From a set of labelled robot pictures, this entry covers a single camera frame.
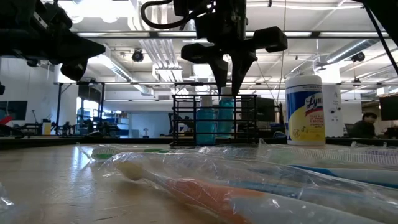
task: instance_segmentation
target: blue bottle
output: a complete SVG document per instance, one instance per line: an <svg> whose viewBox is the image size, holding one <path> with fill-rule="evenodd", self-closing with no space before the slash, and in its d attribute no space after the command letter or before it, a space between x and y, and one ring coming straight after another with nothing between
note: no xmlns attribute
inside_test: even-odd
<svg viewBox="0 0 398 224"><path fill-rule="evenodd" d="M212 106L211 96L203 96L201 98L201 106ZM197 111L196 133L214 133L216 131L216 121L200 121L203 119L214 120L216 113L214 109L202 108ZM197 134L197 146L210 146L216 144L214 134Z"/></svg>
<svg viewBox="0 0 398 224"><path fill-rule="evenodd" d="M221 94L231 95L232 90L230 87L221 88ZM231 121L219 121L217 123L217 133L230 133L232 129L232 119L234 116L234 100L232 96L222 96L218 103L218 119L219 120L231 120ZM221 138L230 138L230 134L217 134Z"/></svg>

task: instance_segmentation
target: lysol wipes container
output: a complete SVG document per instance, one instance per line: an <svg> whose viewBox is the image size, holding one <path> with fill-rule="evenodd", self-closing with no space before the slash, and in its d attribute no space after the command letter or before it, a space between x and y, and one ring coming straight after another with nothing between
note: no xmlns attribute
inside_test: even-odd
<svg viewBox="0 0 398 224"><path fill-rule="evenodd" d="M325 144L322 80L317 75L297 76L286 81L287 144Z"/></svg>

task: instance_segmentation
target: robotic arm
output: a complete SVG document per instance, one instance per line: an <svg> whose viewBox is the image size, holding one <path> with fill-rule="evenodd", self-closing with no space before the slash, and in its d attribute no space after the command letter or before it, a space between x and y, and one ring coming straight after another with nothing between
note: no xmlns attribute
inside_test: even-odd
<svg viewBox="0 0 398 224"><path fill-rule="evenodd" d="M0 56L23 58L31 67L40 60L62 63L61 72L78 81L87 60L105 52L105 47L72 34L72 21L57 3L1 0Z"/></svg>
<svg viewBox="0 0 398 224"><path fill-rule="evenodd" d="M186 45L181 50L181 58L192 63L208 63L214 73L218 92L226 85L228 63L224 54L232 58L232 92L237 95L243 79L251 64L257 60L256 49L278 52L287 49L287 38L278 27L256 30L254 37L245 38L246 0L174 0L174 13L183 19L171 24L154 24L145 15L145 9L151 6L168 4L173 0L150 1L142 5L142 20L156 29L171 29L184 25L191 19L195 21L197 38L206 38L214 46L201 44ZM398 44L398 0L356 0L365 5Z"/></svg>

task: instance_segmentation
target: security camera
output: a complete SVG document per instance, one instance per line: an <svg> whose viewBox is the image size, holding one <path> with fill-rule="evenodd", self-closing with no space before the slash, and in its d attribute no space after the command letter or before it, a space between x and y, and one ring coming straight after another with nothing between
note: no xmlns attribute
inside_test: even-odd
<svg viewBox="0 0 398 224"><path fill-rule="evenodd" d="M352 56L351 60L353 62L363 62L365 60L365 54L363 52L360 52L360 53Z"/></svg>
<svg viewBox="0 0 398 224"><path fill-rule="evenodd" d="M142 49L134 49L134 53L131 57L134 62L141 62L144 59L144 55L142 54Z"/></svg>

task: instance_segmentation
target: ceiling light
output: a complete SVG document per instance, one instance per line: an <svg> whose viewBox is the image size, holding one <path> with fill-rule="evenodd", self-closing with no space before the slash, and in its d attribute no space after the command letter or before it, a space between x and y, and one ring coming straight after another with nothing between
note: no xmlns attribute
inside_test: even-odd
<svg viewBox="0 0 398 224"><path fill-rule="evenodd" d="M384 37L388 37L387 32L382 32ZM378 37L377 32L321 32L320 37Z"/></svg>
<svg viewBox="0 0 398 224"><path fill-rule="evenodd" d="M246 32L246 37L253 37L254 36L254 32Z"/></svg>
<svg viewBox="0 0 398 224"><path fill-rule="evenodd" d="M148 32L132 31L132 32L76 32L79 37L84 38L107 38L107 39L120 39L120 38L137 38L144 39L150 37Z"/></svg>
<svg viewBox="0 0 398 224"><path fill-rule="evenodd" d="M105 83L105 85L131 85L131 83L110 82L110 83Z"/></svg>
<svg viewBox="0 0 398 224"><path fill-rule="evenodd" d="M242 82L242 85L255 85L256 82Z"/></svg>
<svg viewBox="0 0 398 224"><path fill-rule="evenodd" d="M285 32L287 37L309 37L311 32Z"/></svg>
<svg viewBox="0 0 398 224"><path fill-rule="evenodd" d="M196 40L196 39L182 40L182 42L183 42L184 44L195 44L195 43L198 43L198 44L209 44L209 43L210 43L209 41L207 41L207 40L205 40L205 39L198 39L198 40Z"/></svg>
<svg viewBox="0 0 398 224"><path fill-rule="evenodd" d="M158 32L159 37L192 37L196 38L196 32Z"/></svg>
<svg viewBox="0 0 398 224"><path fill-rule="evenodd" d="M286 8L286 9L298 9L298 10L327 11L327 10L339 10L339 9L360 9L363 7L363 5L313 7L313 6L286 6L286 5L273 4L272 7L281 7L281 8Z"/></svg>
<svg viewBox="0 0 398 224"><path fill-rule="evenodd" d="M139 82L138 84L140 85L174 85L174 83L172 82L147 82L147 83L143 83L143 82Z"/></svg>
<svg viewBox="0 0 398 224"><path fill-rule="evenodd" d="M108 102L122 102L122 101L129 101L129 100L105 100L105 101L108 101Z"/></svg>
<svg viewBox="0 0 398 224"><path fill-rule="evenodd" d="M116 22L119 18L116 16L104 16L101 17L102 21L106 22L106 23L114 23Z"/></svg>

